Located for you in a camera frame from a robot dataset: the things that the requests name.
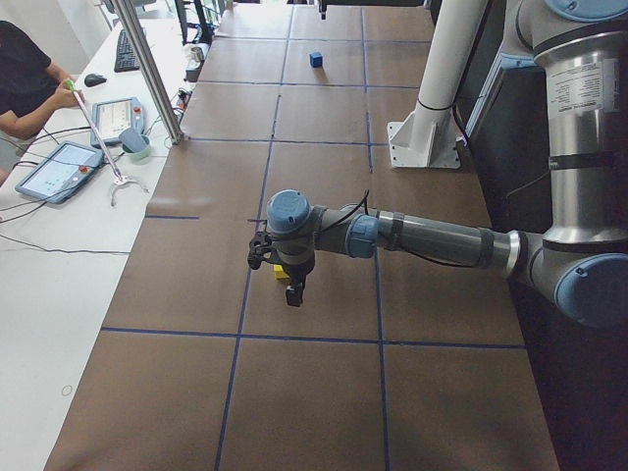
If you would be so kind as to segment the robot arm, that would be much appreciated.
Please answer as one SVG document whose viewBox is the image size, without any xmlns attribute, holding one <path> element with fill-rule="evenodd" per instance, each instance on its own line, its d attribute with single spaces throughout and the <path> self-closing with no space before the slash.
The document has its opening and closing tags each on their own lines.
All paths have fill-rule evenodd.
<svg viewBox="0 0 628 471">
<path fill-rule="evenodd" d="M 491 226 L 461 226 L 370 207 L 274 194 L 248 248 L 251 268 L 279 265 L 299 306 L 319 251 L 371 258 L 400 251 L 488 269 L 535 290 L 590 328 L 627 320 L 627 5 L 504 1 L 503 36 L 467 117 L 457 95 L 493 5 L 444 1 L 416 105 L 388 125 L 397 170 L 456 167 L 462 132 Z"/>
</svg>

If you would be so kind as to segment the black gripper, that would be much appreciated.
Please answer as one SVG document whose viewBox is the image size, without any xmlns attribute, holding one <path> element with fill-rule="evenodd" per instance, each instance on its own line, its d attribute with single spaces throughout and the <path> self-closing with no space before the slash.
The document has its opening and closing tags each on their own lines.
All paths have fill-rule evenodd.
<svg viewBox="0 0 628 471">
<path fill-rule="evenodd" d="M 303 285 L 305 285 L 306 277 L 314 270 L 315 256 L 311 255 L 307 260 L 296 263 L 282 263 L 283 271 L 288 275 L 289 283 L 286 287 L 287 305 L 291 307 L 300 307 L 303 302 Z"/>
</svg>

